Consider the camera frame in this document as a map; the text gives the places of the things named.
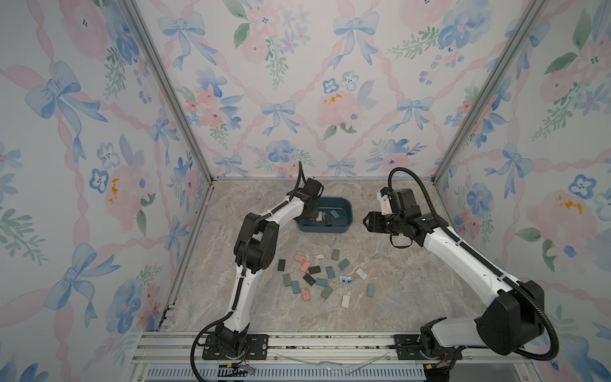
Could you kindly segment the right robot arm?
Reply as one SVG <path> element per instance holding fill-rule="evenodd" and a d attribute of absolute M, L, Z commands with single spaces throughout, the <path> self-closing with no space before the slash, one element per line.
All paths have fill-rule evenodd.
<path fill-rule="evenodd" d="M 522 283 L 469 246 L 435 212 L 422 213 L 411 189 L 384 187 L 377 194 L 380 211 L 367 214 L 369 232 L 406 237 L 445 262 L 475 291 L 485 305 L 478 317 L 438 318 L 420 329 L 420 353 L 441 358 L 463 346 L 488 348 L 499 355 L 522 353 L 528 342 L 545 334 L 551 321 L 544 312 L 544 291 L 535 282 Z"/>

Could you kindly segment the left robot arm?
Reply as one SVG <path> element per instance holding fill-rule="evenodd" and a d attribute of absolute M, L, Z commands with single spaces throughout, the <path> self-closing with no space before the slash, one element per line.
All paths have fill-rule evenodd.
<path fill-rule="evenodd" d="M 302 178 L 274 208 L 245 216 L 233 249 L 235 283 L 227 311 L 205 331 L 205 345 L 213 353 L 227 358 L 246 353 L 256 286 L 275 258 L 280 231 L 290 221 L 316 216 L 323 190 L 319 181 Z"/>

